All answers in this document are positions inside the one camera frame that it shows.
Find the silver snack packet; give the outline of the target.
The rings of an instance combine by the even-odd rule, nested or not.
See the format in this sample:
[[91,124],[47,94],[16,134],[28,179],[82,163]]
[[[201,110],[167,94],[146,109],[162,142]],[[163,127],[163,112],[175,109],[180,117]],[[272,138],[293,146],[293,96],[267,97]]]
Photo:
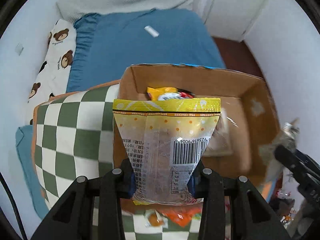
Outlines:
[[284,165],[275,158],[274,153],[276,148],[278,146],[284,146],[291,152],[296,150],[297,137],[299,135],[298,122],[298,118],[295,118],[291,122],[286,122],[270,144],[259,146],[259,156],[266,166],[264,183],[277,180],[284,167]]

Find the orange snack packet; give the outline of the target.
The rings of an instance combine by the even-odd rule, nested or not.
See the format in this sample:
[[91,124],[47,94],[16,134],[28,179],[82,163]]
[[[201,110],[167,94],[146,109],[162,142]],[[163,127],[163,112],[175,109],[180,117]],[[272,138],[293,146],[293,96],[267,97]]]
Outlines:
[[202,213],[202,203],[186,206],[167,206],[159,210],[159,212],[175,224],[185,227],[196,214]]

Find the yellow clear snack packet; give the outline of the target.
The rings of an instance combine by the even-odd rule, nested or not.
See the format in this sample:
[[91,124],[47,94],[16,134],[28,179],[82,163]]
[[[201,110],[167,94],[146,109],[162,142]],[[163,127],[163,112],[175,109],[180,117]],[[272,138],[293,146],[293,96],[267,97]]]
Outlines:
[[220,113],[220,98],[114,100],[114,120],[135,174],[136,205],[198,202],[187,183]]

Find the brown egg snack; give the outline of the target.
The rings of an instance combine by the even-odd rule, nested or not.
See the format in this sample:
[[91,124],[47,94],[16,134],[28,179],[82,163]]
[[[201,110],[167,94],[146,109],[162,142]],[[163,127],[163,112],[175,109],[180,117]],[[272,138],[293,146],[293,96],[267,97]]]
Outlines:
[[168,228],[168,219],[156,210],[146,210],[144,213],[146,227]]

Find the brown cardboard box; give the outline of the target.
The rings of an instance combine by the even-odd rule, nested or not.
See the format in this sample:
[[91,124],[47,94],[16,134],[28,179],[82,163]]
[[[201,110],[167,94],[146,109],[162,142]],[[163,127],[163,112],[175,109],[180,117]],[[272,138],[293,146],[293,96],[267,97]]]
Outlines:
[[264,182],[267,165],[259,148],[270,144],[280,127],[274,101],[263,79],[227,69],[139,64],[125,70],[118,98],[146,100],[148,87],[176,87],[198,98],[220,98],[228,117],[233,154],[204,157],[202,162],[224,177],[245,175],[255,186]]

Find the green white checkered blanket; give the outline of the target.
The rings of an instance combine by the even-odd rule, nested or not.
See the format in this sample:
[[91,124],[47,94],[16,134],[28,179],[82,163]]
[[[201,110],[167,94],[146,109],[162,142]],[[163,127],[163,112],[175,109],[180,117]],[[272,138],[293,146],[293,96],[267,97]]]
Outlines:
[[[83,92],[62,94],[34,109],[31,153],[49,210],[79,176],[103,177],[129,159],[114,120],[114,88],[114,83],[106,83]],[[146,227],[146,210],[159,212],[172,205],[136,205],[132,197],[121,199],[124,239],[188,239],[195,233],[203,239],[224,239],[222,178],[213,169],[205,169],[200,160],[187,189],[198,201],[195,204],[202,203],[202,213],[185,227],[169,219],[168,228]],[[95,197],[91,239],[98,239],[98,208],[99,198]]]

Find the bear print pillow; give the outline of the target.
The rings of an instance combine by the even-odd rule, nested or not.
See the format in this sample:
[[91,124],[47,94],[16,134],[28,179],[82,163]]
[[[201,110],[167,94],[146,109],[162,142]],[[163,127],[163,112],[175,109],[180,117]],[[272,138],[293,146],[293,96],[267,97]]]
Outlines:
[[36,106],[66,93],[75,49],[76,30],[70,22],[58,20],[49,33],[47,54],[29,94],[27,124],[32,123]]

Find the yellow chips bag in box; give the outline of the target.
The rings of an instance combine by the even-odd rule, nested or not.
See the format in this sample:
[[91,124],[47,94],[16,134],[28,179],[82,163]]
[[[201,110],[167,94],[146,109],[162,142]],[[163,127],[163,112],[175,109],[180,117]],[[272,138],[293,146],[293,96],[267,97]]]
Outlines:
[[146,90],[150,100],[163,101],[170,99],[192,99],[195,95],[187,90],[175,88],[175,87],[161,87],[151,88]]

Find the blue bed sheet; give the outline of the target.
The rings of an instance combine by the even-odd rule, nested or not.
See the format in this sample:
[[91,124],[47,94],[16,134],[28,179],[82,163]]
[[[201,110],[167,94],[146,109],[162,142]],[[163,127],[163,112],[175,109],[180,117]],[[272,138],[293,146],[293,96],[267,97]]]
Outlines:
[[[187,9],[87,14],[71,24],[76,49],[66,93],[120,79],[127,67],[139,63],[225,68],[201,19]],[[145,31],[147,25],[159,37]]]

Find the white door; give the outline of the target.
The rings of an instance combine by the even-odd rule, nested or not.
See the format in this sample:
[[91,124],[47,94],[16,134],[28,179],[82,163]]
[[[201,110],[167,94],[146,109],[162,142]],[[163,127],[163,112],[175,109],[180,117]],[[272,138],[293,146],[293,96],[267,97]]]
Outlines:
[[242,41],[266,0],[209,0],[205,25],[211,36]]

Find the small white remote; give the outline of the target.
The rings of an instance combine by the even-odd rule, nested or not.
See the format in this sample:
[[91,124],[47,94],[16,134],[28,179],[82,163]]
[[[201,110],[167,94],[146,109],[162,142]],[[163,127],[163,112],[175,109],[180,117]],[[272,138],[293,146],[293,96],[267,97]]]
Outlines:
[[159,32],[149,25],[145,26],[144,30],[147,31],[154,38],[159,37]]

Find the wall socket plate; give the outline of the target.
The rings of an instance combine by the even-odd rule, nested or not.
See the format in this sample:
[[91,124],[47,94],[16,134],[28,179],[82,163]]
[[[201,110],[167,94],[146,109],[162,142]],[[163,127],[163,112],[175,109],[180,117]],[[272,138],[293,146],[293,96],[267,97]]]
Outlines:
[[15,53],[20,56],[22,51],[24,50],[24,47],[21,43],[18,43],[17,46],[15,47]]

